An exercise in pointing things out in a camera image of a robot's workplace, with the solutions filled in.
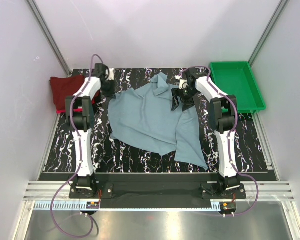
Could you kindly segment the light blue t shirt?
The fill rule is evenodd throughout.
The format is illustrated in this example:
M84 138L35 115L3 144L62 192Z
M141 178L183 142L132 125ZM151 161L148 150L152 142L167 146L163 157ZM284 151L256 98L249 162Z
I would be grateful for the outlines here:
M111 138L160 156L175 152L175 161L207 170L200 141L196 108L172 110L172 90L167 75L159 73L150 83L116 94L108 105Z

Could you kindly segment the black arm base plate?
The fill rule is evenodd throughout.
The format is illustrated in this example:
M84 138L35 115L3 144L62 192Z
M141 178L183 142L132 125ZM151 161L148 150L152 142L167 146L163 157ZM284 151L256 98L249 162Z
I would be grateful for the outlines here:
M247 194L243 185L236 189L221 191L214 182L100 182L94 190L72 186L71 199L114 199L118 197L177 196L203 200L225 199L245 200Z

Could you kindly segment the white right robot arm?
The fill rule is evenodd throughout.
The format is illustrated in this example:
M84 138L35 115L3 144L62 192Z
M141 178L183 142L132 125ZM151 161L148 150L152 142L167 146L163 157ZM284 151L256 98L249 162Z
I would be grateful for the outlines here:
M201 93L210 101L210 128L214 131L219 151L218 179L206 192L229 198L240 188L240 177L235 161L235 129L238 124L237 98L222 91L211 78L211 70L198 72L198 67L184 69L179 76L179 87L171 90L172 107L182 105L186 111L195 105L193 97Z

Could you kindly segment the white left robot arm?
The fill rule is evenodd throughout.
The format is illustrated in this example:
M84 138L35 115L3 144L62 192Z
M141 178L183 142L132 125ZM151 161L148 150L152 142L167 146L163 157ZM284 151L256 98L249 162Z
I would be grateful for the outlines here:
M79 90L65 98L66 122L73 136L76 160L74 176L69 179L72 182L70 198L92 199L100 194L91 153L91 135L95 125L92 100L100 91L112 95L114 90L113 70L97 63Z

